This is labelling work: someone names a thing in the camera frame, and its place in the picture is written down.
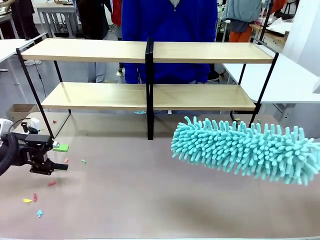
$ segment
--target brown box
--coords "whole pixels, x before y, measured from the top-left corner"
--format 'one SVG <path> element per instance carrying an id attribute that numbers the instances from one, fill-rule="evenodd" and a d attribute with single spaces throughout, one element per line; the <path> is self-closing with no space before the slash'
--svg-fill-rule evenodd
<path id="1" fill-rule="evenodd" d="M 30 113 L 35 112 L 39 112 L 36 104 L 13 104 L 6 111 L 6 117 L 15 123 L 19 119 L 26 118 Z"/>

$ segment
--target shelf board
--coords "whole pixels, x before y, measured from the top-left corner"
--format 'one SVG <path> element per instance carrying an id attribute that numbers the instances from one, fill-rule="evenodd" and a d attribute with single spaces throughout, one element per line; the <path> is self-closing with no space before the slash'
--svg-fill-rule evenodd
<path id="1" fill-rule="evenodd" d="M 60 83 L 42 102 L 48 109 L 146 110 L 144 84 Z M 251 111 L 238 85 L 155 85 L 154 110 Z"/>
<path id="2" fill-rule="evenodd" d="M 155 42 L 155 63 L 270 64 L 273 57 L 254 43 Z"/>
<path id="3" fill-rule="evenodd" d="M 47 109 L 146 110 L 142 84 L 62 82 L 42 102 Z"/>
<path id="4" fill-rule="evenodd" d="M 47 38 L 22 53 L 25 60 L 145 63 L 147 43 Z M 273 57 L 253 43 L 155 42 L 155 63 L 268 64 Z"/>
<path id="5" fill-rule="evenodd" d="M 154 86 L 154 110 L 253 111 L 255 107 L 238 85 Z"/>
<path id="6" fill-rule="evenodd" d="M 143 64 L 146 47 L 142 41 L 47 38 L 21 55 L 25 60 Z"/>

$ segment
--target blue sweatshirt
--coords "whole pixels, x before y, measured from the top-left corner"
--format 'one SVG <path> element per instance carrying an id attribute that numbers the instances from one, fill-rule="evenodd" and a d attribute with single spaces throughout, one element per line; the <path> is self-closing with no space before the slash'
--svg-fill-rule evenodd
<path id="1" fill-rule="evenodd" d="M 217 0 L 123 0 L 122 38 L 124 41 L 214 42 L 218 17 Z M 146 82 L 145 64 L 126 63 L 125 81 Z M 156 63 L 155 84 L 205 83 L 208 64 Z"/>

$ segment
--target white shoe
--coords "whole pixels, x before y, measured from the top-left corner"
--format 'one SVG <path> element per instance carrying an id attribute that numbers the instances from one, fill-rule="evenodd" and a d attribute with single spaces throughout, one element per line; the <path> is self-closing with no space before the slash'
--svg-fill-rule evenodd
<path id="1" fill-rule="evenodd" d="M 40 65 L 42 62 L 40 60 L 27 60 L 24 61 L 24 65 L 26 66 L 32 66 L 32 65 Z"/>

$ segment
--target green block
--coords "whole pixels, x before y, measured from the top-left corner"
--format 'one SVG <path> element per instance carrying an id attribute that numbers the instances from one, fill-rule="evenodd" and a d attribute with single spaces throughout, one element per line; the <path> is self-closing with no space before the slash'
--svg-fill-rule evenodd
<path id="1" fill-rule="evenodd" d="M 68 144 L 60 144 L 59 147 L 53 148 L 52 150 L 56 151 L 56 152 L 64 152 L 64 153 L 66 153 L 69 150 L 69 145 Z"/>

